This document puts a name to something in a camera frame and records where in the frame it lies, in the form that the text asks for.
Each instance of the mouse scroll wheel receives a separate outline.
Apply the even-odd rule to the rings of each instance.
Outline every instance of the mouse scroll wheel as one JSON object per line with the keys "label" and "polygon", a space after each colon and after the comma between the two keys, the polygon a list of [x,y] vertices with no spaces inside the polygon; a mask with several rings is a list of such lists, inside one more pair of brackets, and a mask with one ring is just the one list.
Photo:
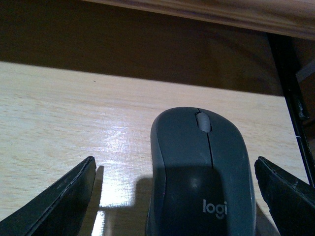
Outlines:
{"label": "mouse scroll wheel", "polygon": [[207,116],[207,114],[203,113],[203,112],[199,112],[196,115],[196,120],[197,120],[197,124],[199,129],[201,129],[204,132],[210,132],[211,131],[211,124],[210,124],[210,119]]}

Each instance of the computer mouse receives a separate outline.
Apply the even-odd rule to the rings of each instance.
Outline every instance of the computer mouse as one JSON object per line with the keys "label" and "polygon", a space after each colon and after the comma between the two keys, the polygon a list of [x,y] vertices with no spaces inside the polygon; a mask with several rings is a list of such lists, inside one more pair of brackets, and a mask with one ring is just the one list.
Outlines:
{"label": "computer mouse", "polygon": [[161,113],[151,129],[153,189],[146,236],[253,236],[248,153],[230,121],[207,110]]}

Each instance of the logi logo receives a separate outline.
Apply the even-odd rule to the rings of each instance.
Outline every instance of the logi logo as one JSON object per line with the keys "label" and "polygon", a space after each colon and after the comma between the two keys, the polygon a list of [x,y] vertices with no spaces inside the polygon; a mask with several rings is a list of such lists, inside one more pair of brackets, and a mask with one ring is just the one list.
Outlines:
{"label": "logi logo", "polygon": [[203,212],[204,213],[216,213],[216,217],[219,220],[222,220],[224,218],[225,215],[227,215],[227,203],[224,202],[223,204],[218,204],[218,205],[213,205],[212,203],[208,203],[206,202],[206,200],[203,200]]}

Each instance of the light wood surface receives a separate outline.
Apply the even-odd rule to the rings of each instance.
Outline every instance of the light wood surface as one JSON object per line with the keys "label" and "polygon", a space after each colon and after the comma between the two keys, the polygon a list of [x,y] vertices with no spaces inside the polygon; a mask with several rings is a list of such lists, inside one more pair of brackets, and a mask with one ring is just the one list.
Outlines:
{"label": "light wood surface", "polygon": [[89,1],[315,39],[315,2],[312,0]]}
{"label": "light wood surface", "polygon": [[[1,62],[0,220],[93,155],[99,169],[80,235],[144,235],[151,125],[178,106],[211,110],[239,128],[268,219],[253,168],[259,155],[307,181],[281,96]],[[266,223],[262,212],[257,221]]]}

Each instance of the black metal frame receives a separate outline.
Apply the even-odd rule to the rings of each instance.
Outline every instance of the black metal frame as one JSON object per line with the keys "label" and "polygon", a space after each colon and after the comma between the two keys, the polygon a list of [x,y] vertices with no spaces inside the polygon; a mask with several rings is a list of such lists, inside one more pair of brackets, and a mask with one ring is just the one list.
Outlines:
{"label": "black metal frame", "polygon": [[274,57],[283,94],[291,116],[297,143],[310,186],[315,188],[315,162],[310,150],[302,122],[309,118],[305,102],[296,79],[300,63],[292,46],[291,38],[268,33],[268,40]]}

